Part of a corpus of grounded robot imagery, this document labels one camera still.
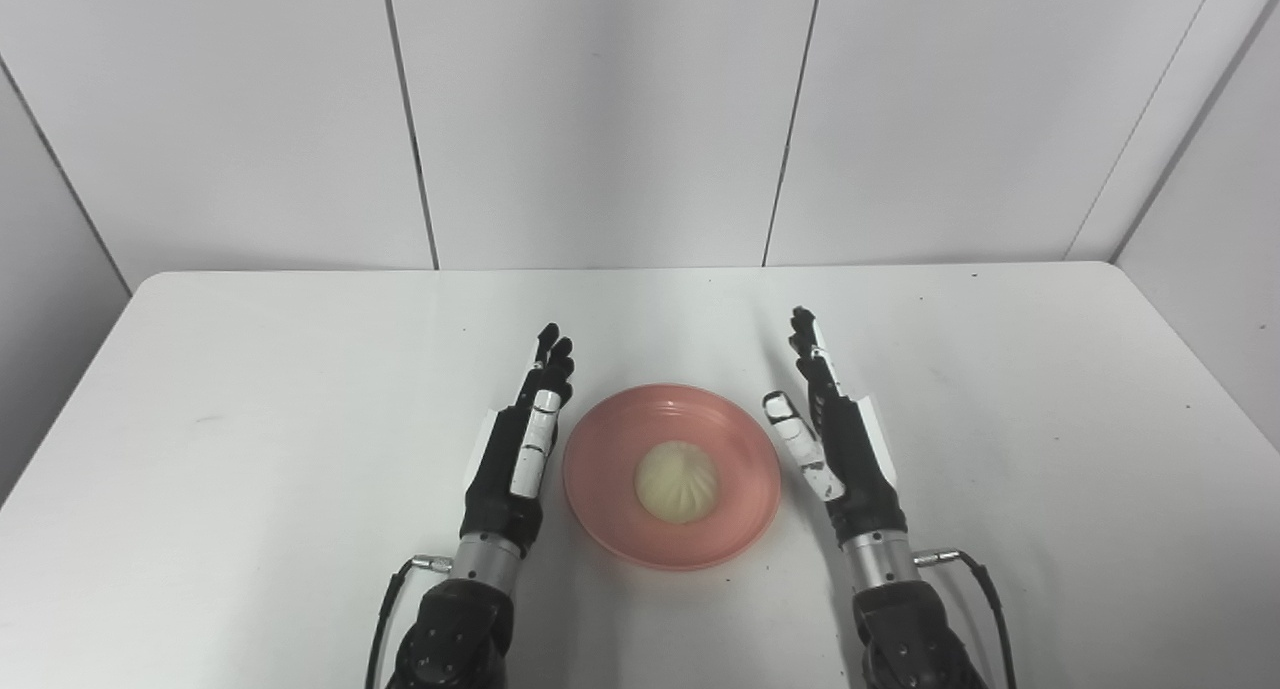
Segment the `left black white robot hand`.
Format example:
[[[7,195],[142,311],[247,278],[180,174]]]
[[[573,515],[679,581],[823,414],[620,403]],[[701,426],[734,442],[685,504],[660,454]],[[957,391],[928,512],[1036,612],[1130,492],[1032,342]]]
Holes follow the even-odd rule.
[[[512,405],[499,411],[465,494],[460,535],[499,538],[525,560],[541,529],[539,499],[556,447],[561,410],[570,402],[572,341],[556,323],[538,334],[532,361]]]

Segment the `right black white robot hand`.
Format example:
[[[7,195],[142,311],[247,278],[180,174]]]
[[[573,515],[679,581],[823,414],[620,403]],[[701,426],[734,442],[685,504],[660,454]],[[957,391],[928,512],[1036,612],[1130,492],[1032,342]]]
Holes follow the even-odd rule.
[[[899,493],[881,467],[876,443],[882,438],[864,411],[844,389],[826,347],[817,316],[796,307],[788,346],[806,382],[809,419],[782,391],[764,396],[765,419],[790,452],[813,493],[826,507],[837,542],[887,531],[908,531]]]

